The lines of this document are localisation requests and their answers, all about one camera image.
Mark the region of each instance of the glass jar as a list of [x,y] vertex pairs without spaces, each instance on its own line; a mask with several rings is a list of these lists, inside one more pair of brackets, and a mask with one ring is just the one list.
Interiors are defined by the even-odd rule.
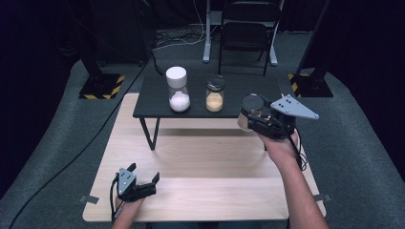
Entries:
[[210,112],[218,112],[224,105],[224,79],[221,76],[206,80],[205,105]]
[[248,94],[244,97],[241,104],[241,111],[238,116],[239,127],[247,132],[251,130],[248,128],[250,115],[260,117],[262,115],[262,108],[264,106],[263,99],[257,94]]
[[184,112],[190,107],[187,90],[187,72],[182,67],[172,67],[166,71],[169,86],[169,104],[175,112]]

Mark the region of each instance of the jar lid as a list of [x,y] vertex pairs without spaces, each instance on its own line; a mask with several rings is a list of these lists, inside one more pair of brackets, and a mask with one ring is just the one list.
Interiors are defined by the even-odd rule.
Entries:
[[242,100],[241,112],[248,116],[249,113],[260,111],[264,106],[263,99],[257,94],[249,94]]
[[187,84],[187,71],[176,66],[166,71],[167,83],[171,88],[182,88]]
[[206,80],[206,88],[213,92],[220,92],[225,87],[225,80],[221,76],[211,76]]

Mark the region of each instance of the wire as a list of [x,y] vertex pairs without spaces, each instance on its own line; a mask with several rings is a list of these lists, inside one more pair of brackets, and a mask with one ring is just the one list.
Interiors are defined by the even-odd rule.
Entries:
[[290,228],[290,225],[289,225],[289,216],[288,216],[288,219],[287,219],[287,225],[286,225],[286,228],[287,228],[287,229],[289,229],[289,228]]
[[282,127],[284,134],[287,136],[287,139],[292,146],[292,149],[294,150],[295,154],[297,155],[297,163],[300,166],[301,171],[305,171],[307,169],[308,160],[307,160],[307,157],[301,153],[302,142],[301,142],[301,136],[299,135],[298,129],[295,127],[295,130],[297,130],[297,135],[300,139],[299,150],[297,149],[297,146],[295,145],[291,136],[288,134],[286,126],[279,119],[277,119],[275,117],[272,117],[271,120],[275,121],[277,123],[277,125]]
[[201,32],[200,31],[187,31],[188,28],[185,27],[186,33],[183,34],[181,33],[180,35],[175,35],[171,36],[170,33],[180,33],[179,31],[166,31],[166,32],[158,32],[157,33],[157,41],[156,41],[156,47],[159,46],[165,46],[166,44],[170,44],[170,42],[183,42],[185,44],[191,44],[188,43],[187,40],[193,38],[195,35],[199,35]]
[[155,70],[156,70],[156,72],[157,72],[158,74],[160,74],[160,75],[163,75],[163,72],[161,71],[161,68],[158,66],[158,64],[157,64],[157,62],[156,62],[156,57],[155,57],[155,55],[153,54],[153,51],[151,51],[151,56],[152,56],[152,58],[153,58],[153,63],[154,63],[154,65],[155,65]]
[[114,211],[113,191],[114,191],[114,185],[116,184],[116,182],[118,180],[118,176],[119,176],[119,174],[116,173],[116,177],[114,178],[114,180],[113,180],[113,182],[111,184],[111,188],[110,188],[111,221],[114,221],[114,214],[116,213]]
[[[128,87],[128,89],[124,92],[124,94],[127,94],[129,89],[134,85],[134,83],[137,81],[139,78],[140,74],[143,72],[145,69],[145,66],[147,65],[147,62],[143,65],[142,69],[138,73],[138,75],[135,77],[135,79],[132,81],[131,85]],[[9,229],[12,228],[12,226],[15,224],[17,221],[18,217],[21,215],[21,213],[24,211],[24,209],[27,207],[27,205],[49,184],[51,183],[54,179],[56,179],[62,172],[64,172],[69,166],[71,166],[86,150],[89,148],[89,146],[96,140],[96,138],[101,134],[102,130],[104,127],[107,125],[108,120],[113,116],[114,112],[116,109],[119,107],[119,105],[122,102],[122,99],[124,96],[119,100],[118,104],[116,107],[110,112],[108,115],[107,119],[104,121],[104,123],[101,125],[101,128],[98,130],[95,136],[84,146],[84,148],[68,163],[66,164],[59,172],[57,172],[53,177],[51,177],[47,182],[45,182],[21,207],[21,209],[18,211],[18,213],[14,216],[14,218],[11,221],[11,224],[9,226]]]
[[163,49],[163,48],[167,48],[167,47],[171,47],[171,46],[178,46],[178,45],[195,45],[195,44],[200,43],[200,42],[202,42],[203,40],[206,39],[206,36],[205,36],[205,38],[203,38],[203,35],[204,35],[203,21],[202,21],[202,19],[201,19],[201,17],[200,17],[200,14],[199,14],[199,11],[198,11],[198,9],[197,9],[197,5],[196,5],[196,1],[195,1],[195,0],[193,0],[193,4],[194,4],[194,9],[196,10],[196,14],[197,14],[197,16],[199,17],[200,25],[201,25],[201,27],[202,27],[200,38],[199,38],[197,41],[194,41],[194,42],[190,42],[190,43],[189,43],[189,42],[187,42],[187,39],[186,39],[186,38],[188,38],[188,37],[187,37],[188,35],[193,34],[193,32],[187,33],[187,34],[185,35],[185,37],[179,37],[179,40],[175,40],[175,39],[170,39],[170,40],[169,40],[169,41],[181,41],[181,42],[183,42],[183,43],[180,43],[180,44],[170,44],[170,45],[164,45],[164,46],[161,46],[161,47],[156,47],[156,48],[153,49],[154,51],[155,51],[155,50],[160,50],[160,49]]

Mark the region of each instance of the cable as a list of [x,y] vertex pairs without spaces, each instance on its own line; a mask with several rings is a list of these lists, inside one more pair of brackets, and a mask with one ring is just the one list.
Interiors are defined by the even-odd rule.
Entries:
[[[143,72],[143,70],[145,69],[145,66],[147,65],[148,61],[143,65],[142,69],[140,70],[140,72],[138,73],[138,75],[135,77],[135,79],[132,81],[132,83],[130,84],[130,86],[128,87],[128,89],[124,92],[124,94],[127,94],[129,89],[134,85],[134,83],[137,81],[137,79],[139,78],[140,74]],[[62,172],[64,172],[69,166],[71,166],[86,150],[87,148],[89,148],[89,146],[96,140],[96,138],[101,134],[102,130],[104,129],[104,127],[107,125],[108,120],[110,120],[110,118],[113,116],[114,112],[116,111],[116,109],[119,107],[119,105],[122,102],[122,99],[124,98],[124,96],[119,100],[119,102],[117,103],[116,107],[110,112],[110,114],[108,115],[107,119],[104,121],[104,123],[101,125],[101,128],[98,130],[98,132],[96,133],[96,135],[84,146],[84,148],[68,163],[66,164],[61,170],[59,170],[59,172],[57,172],[53,177],[51,177],[47,182],[45,182],[25,203],[24,205],[21,207],[21,209],[18,211],[18,213],[14,216],[14,218],[11,221],[11,224],[9,226],[9,229],[12,228],[12,226],[15,224],[15,222],[17,221],[18,217],[21,215],[21,213],[24,211],[24,209],[27,207],[27,205],[49,184],[51,183],[54,179],[56,179]]]
[[304,171],[307,169],[307,164],[308,164],[308,160],[307,157],[301,153],[301,146],[302,146],[302,142],[301,142],[301,137],[299,135],[298,129],[295,128],[295,130],[297,130],[297,135],[300,139],[300,149],[297,149],[297,146],[295,145],[294,141],[292,140],[291,136],[288,134],[287,128],[286,126],[277,118],[272,117],[271,120],[273,120],[274,122],[277,123],[278,126],[280,126],[283,129],[284,134],[287,136],[287,139],[289,141],[289,143],[292,146],[292,149],[294,150],[295,154],[297,155],[297,163],[300,166],[301,171]]
[[202,42],[203,40],[206,39],[206,37],[203,38],[203,34],[204,34],[203,21],[202,21],[202,19],[201,19],[201,17],[200,17],[200,14],[199,14],[198,9],[197,9],[196,1],[193,0],[193,3],[194,3],[194,9],[196,10],[196,14],[197,14],[197,16],[199,17],[200,25],[201,25],[201,27],[202,27],[202,31],[201,31],[201,36],[200,36],[200,38],[199,38],[197,41],[194,41],[194,42],[191,42],[191,43],[188,43],[188,42],[186,41],[186,39],[181,38],[181,39],[179,40],[179,41],[182,41],[182,42],[183,42],[183,43],[181,43],[181,44],[171,44],[171,45],[165,45],[165,46],[157,47],[157,48],[154,48],[154,49],[153,49],[154,51],[155,51],[155,50],[159,50],[159,49],[163,49],[163,48],[167,48],[167,47],[171,47],[171,46],[178,46],[178,45],[195,45],[195,44],[197,44],[197,43],[199,43],[199,42]]
[[151,51],[151,56],[152,56],[152,58],[153,58],[153,63],[154,63],[154,65],[155,65],[155,70],[156,70],[156,72],[157,72],[158,74],[160,74],[160,75],[163,75],[163,72],[161,71],[161,68],[158,66],[158,64],[157,64],[157,62],[156,62],[156,57],[155,57],[155,55],[153,54],[153,51]]
[[289,225],[289,216],[288,216],[288,219],[287,219],[287,225],[286,225],[286,228],[287,228],[287,229],[289,229],[289,228],[290,228],[290,225]]
[[110,188],[111,221],[114,221],[114,215],[116,214],[116,212],[114,211],[113,191],[114,191],[114,185],[118,181],[118,176],[119,176],[119,174],[116,173],[116,177],[114,178],[114,180],[111,184],[111,188]]
[[161,48],[161,46],[165,46],[166,44],[169,44],[170,42],[183,42],[185,44],[191,44],[191,43],[187,43],[186,40],[193,38],[195,35],[200,34],[201,32],[192,30],[191,32],[187,31],[185,34],[176,35],[176,36],[170,36],[170,33],[180,33],[180,32],[179,31],[158,32],[155,48]]
[[126,202],[122,200],[121,203],[119,204],[119,206],[117,207],[117,210],[112,213],[112,219],[111,219],[112,223],[114,223],[114,221],[116,221],[116,218],[119,216],[119,214],[121,214],[122,207],[125,205],[125,203]]

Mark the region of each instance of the human hand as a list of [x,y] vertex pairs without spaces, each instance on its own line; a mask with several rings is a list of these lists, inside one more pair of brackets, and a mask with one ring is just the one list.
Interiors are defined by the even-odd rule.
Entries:
[[[276,164],[279,170],[289,166],[298,166],[297,154],[295,153],[291,143],[288,139],[274,140],[264,135],[257,134],[266,146],[268,156]],[[298,142],[298,135],[294,133],[291,135],[295,145]]]
[[116,208],[120,206],[121,210],[119,210],[120,213],[112,228],[130,228],[144,200],[145,198],[138,199],[134,202],[123,202],[116,197]]

